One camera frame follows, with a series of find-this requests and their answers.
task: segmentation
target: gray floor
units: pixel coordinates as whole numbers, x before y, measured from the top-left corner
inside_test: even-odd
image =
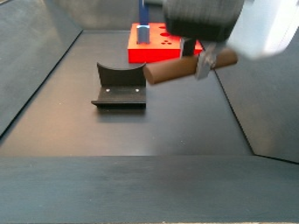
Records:
[[[214,73],[146,87],[145,110],[101,110],[95,64],[129,68],[127,31],[85,31],[0,140],[1,157],[249,156]]]

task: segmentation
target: brown cylinder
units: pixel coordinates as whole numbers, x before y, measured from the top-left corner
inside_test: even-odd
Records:
[[[185,56],[180,59],[169,59],[146,64],[143,66],[143,77],[148,83],[153,85],[194,74],[197,60],[197,56]],[[217,55],[216,65],[210,69],[230,66],[236,64],[237,61],[238,57],[236,53],[230,49],[224,48]]]

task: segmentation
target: black holder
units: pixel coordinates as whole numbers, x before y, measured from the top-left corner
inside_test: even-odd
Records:
[[[133,69],[113,69],[97,63],[101,88],[97,100],[90,103],[98,108],[145,108],[145,77],[142,64]]]

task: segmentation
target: screw hole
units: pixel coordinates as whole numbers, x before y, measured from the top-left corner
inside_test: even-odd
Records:
[[[169,36],[170,36],[170,34],[169,34],[168,32],[162,32],[162,33],[160,33],[160,35],[161,35],[162,37],[169,37]]]

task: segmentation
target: red block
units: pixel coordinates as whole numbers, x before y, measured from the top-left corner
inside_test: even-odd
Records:
[[[164,27],[164,24],[149,24],[149,44],[135,43],[135,26],[131,24],[126,55],[127,63],[149,63],[160,60],[176,59],[180,57],[180,37],[172,36]],[[194,46],[194,54],[201,52],[200,43]]]

